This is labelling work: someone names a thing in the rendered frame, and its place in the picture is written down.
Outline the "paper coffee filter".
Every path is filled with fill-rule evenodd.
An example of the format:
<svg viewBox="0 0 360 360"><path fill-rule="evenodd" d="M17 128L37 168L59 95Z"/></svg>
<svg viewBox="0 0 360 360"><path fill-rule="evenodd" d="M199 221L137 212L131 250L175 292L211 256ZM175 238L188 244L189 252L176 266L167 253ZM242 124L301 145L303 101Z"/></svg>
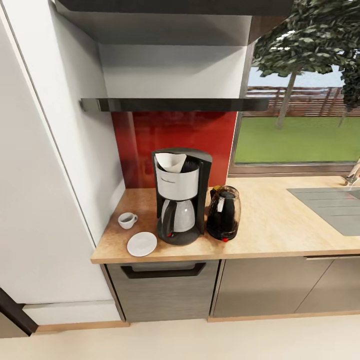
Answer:
<svg viewBox="0 0 360 360"><path fill-rule="evenodd" d="M155 154L158 163L165 169L166 172L174 174L179 173L186 160L186 154L169 154L157 153Z"/></svg>

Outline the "coffee cup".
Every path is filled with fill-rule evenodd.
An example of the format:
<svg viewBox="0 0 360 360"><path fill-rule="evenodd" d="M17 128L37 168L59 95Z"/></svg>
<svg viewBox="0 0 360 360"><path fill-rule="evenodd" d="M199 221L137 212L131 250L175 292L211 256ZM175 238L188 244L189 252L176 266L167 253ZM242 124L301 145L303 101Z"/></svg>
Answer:
<svg viewBox="0 0 360 360"><path fill-rule="evenodd" d="M120 223L121 227L126 230L132 228L137 220L138 216L131 212L124 213L118 218L118 222Z"/></svg>

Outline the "saucer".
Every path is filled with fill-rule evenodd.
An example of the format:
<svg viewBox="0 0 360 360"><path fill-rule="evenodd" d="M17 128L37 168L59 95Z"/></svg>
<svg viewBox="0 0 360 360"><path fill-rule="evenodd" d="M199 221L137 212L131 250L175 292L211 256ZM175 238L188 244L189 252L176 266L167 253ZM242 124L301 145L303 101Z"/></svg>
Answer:
<svg viewBox="0 0 360 360"><path fill-rule="evenodd" d="M157 238L150 232L140 232L134 235L127 244L128 252L137 257L151 253L157 245Z"/></svg>

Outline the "electric kettle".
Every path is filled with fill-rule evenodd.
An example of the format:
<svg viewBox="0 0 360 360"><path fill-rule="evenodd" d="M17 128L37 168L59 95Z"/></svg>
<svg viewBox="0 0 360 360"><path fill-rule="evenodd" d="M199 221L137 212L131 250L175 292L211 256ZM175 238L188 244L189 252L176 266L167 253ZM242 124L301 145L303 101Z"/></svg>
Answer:
<svg viewBox="0 0 360 360"><path fill-rule="evenodd" d="M238 190L230 185L220 186L207 212L206 230L217 240L233 240L241 219L241 200Z"/></svg>

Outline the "bottle of coffee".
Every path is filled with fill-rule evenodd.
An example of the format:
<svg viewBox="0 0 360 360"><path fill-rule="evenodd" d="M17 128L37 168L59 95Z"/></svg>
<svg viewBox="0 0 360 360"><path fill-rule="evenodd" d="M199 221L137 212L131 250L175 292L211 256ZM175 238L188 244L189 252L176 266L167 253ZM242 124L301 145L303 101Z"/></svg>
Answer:
<svg viewBox="0 0 360 360"><path fill-rule="evenodd" d="M221 187L220 185L217 185L212 188L212 190L210 191L211 200L212 200L213 196L215 195L215 193L217 192L217 189L220 187Z"/></svg>

